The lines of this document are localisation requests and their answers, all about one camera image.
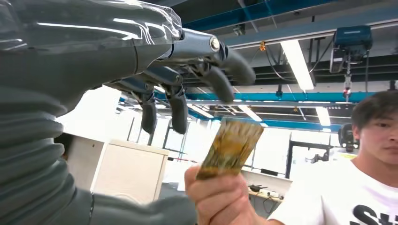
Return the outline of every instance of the finger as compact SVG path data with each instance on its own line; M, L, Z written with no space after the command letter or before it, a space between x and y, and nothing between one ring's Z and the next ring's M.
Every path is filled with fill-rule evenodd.
M239 177L225 175L209 180L198 180L191 184L186 194L195 202L199 202L212 195L236 189L240 183Z
M245 193L246 195L248 194L248 187L247 187L247 183L245 178L243 177L243 175L240 173L238 175L238 179L239 179L239 187L242 189L243 193Z
M210 225L229 225L245 210L249 209L249 198L246 195L228 205L225 209L217 213L210 221Z
M196 174L198 174L200 166L192 166L185 171L184 180L185 180L185 189L188 189L189 186L195 182Z
M214 195L210 198L200 201L196 205L196 209L201 217L211 218L219 211L226 208L228 205L236 201L242 196L242 190L239 188Z

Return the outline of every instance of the folded banknote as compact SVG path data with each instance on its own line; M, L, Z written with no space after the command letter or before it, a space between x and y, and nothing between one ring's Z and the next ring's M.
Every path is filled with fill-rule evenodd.
M223 119L196 179L238 175L263 130L260 124L249 120Z

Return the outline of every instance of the cable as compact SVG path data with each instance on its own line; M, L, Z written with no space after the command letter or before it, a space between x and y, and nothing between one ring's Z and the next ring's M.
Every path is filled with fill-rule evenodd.
M287 79L287 78L282 77L282 76L275 70L274 66L272 65L271 60L269 59L268 50L265 50L265 53L267 54L267 59L268 59L269 65L271 66L272 70L274 71L274 73L275 73L279 78L281 78L282 80L285 80L285 81L289 81L289 82L295 82L295 81L297 81L297 80L290 80L290 79Z
M326 49L323 51L321 57L315 62L314 66L312 67L312 69L309 71L310 73L315 69L315 67L318 65L318 63L321 61L321 59L323 58L323 56L326 54L326 52L328 51L328 49L330 48L330 45L332 44L334 38L332 38L328 44L328 46L326 47Z
M265 207L265 204L264 204L264 203L265 203L267 200L269 200L269 199L273 202L273 205L271 206L271 210L270 210L270 211L267 211L267 208ZM274 200L272 199L272 197L266 198L266 199L262 202L262 205L263 205L263 207L264 207L264 211L265 211L266 213L268 213L268 214L271 214L272 211L274 210L274 208L275 208L275 206L276 206L277 203L278 203L278 202L274 201Z
M368 74L368 70L369 70L369 53L370 53L370 50L367 51L366 68L365 68L365 92L366 92L366 96L368 94L367 85L368 85L368 81L369 81L369 74Z
M260 49L257 49L256 53L254 54L252 60L249 61L249 64L251 64L254 60L254 58L256 58L257 54L259 53Z

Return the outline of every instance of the screw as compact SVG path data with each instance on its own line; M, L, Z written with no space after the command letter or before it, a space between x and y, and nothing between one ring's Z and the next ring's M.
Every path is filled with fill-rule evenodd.
M216 37L210 39L210 47L213 51L218 51L220 49L220 41Z

